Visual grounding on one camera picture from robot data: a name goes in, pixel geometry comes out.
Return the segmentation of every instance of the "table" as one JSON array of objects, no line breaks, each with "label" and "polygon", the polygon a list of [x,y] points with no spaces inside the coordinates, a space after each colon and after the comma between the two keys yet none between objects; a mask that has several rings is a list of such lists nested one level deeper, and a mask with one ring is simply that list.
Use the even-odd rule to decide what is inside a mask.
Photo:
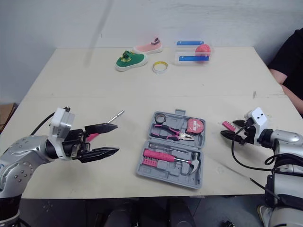
[{"label": "table", "polygon": [[[156,75],[155,61],[173,57],[165,48],[149,55],[140,68],[117,72],[115,61],[121,48],[94,49],[85,65],[87,49],[57,49],[0,136],[1,153],[17,139],[28,135],[57,107],[70,106],[76,114],[72,129],[115,120],[119,129],[102,134],[92,148],[120,147],[109,158],[82,164],[56,160],[40,166],[30,180],[23,198],[117,198],[181,195],[239,195],[263,191],[251,183],[252,177],[266,183],[268,173],[238,165],[231,156],[231,143],[220,131],[223,121],[243,119],[246,112],[260,106],[273,129],[303,134],[303,121],[265,64],[251,47],[215,48],[209,64],[175,66]],[[155,111],[206,120],[203,186],[199,190],[137,176],[141,149],[148,139],[148,126]],[[45,124],[37,135],[47,135]],[[236,156],[247,165],[264,167],[272,155],[269,149],[247,144],[235,146]]]}]

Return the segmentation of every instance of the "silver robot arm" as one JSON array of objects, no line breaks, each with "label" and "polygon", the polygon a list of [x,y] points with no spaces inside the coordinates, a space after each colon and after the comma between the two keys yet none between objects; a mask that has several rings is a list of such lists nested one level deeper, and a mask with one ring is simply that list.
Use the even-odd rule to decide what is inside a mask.
[{"label": "silver robot arm", "polygon": [[19,203],[28,181],[42,164],[55,159],[78,159],[82,163],[100,160],[119,148],[90,149],[86,138],[106,133],[117,126],[109,123],[70,130],[74,115],[69,108],[58,108],[53,114],[49,136],[27,136],[13,143],[0,157],[0,226],[14,226],[19,220]]},{"label": "silver robot arm", "polygon": [[303,227],[303,136],[267,129],[267,118],[259,107],[244,118],[233,123],[245,130],[246,138],[227,130],[221,134],[242,145],[251,143],[274,152],[265,161],[267,165],[274,163],[272,174],[267,177],[267,207],[260,213],[265,227]]}]

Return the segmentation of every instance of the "pink sneaker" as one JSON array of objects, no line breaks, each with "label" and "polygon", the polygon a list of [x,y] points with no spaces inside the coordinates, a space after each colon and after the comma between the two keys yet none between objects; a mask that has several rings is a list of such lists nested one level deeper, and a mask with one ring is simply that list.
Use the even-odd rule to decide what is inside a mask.
[{"label": "pink sneaker", "polygon": [[155,41],[144,46],[135,46],[133,51],[135,53],[159,53],[163,50],[162,43],[159,38],[156,38]]}]

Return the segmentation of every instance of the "hammer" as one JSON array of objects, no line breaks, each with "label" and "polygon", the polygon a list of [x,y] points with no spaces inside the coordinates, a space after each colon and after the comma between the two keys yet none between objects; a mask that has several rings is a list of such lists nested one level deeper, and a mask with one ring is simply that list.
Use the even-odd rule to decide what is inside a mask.
[{"label": "hammer", "polygon": [[176,158],[173,155],[164,154],[164,153],[160,153],[160,152],[152,151],[152,150],[148,150],[148,149],[144,150],[143,156],[152,157],[152,158],[156,158],[156,159],[164,160],[164,161],[168,161],[168,162],[179,161],[179,162],[189,163],[190,165],[193,166],[193,170],[190,172],[190,174],[194,173],[199,167],[198,152],[193,153],[193,160],[184,160],[181,158]]}]

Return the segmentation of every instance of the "gray plastic tool case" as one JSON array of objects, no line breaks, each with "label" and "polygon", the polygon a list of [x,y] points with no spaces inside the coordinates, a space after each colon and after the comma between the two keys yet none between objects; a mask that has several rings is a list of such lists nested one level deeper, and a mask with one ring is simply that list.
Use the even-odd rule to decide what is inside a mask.
[{"label": "gray plastic tool case", "polygon": [[[189,119],[198,119],[204,124],[204,129],[200,134],[194,135],[195,140],[164,140],[161,138],[151,137],[151,133],[157,133],[163,136],[168,136],[170,133],[165,130],[154,128],[156,123],[155,115],[164,114],[166,116],[167,125],[171,128],[181,129],[181,133],[185,133],[187,128],[187,121]],[[201,148],[204,146],[205,142],[205,121],[199,118],[192,118],[185,116],[185,110],[176,110],[176,114],[155,112],[152,118],[152,123],[149,128],[149,140],[145,142],[140,156],[139,164],[137,167],[137,174],[166,181],[169,183],[179,184],[188,188],[198,189],[202,186],[202,173],[203,173],[203,153]],[[192,166],[186,162],[168,162],[163,160],[158,160],[157,167],[152,167],[142,164],[144,156],[144,150],[152,150],[157,152],[162,152],[165,154],[170,154],[176,158],[191,160],[193,153],[198,152],[199,167],[198,169],[190,174]]]}]

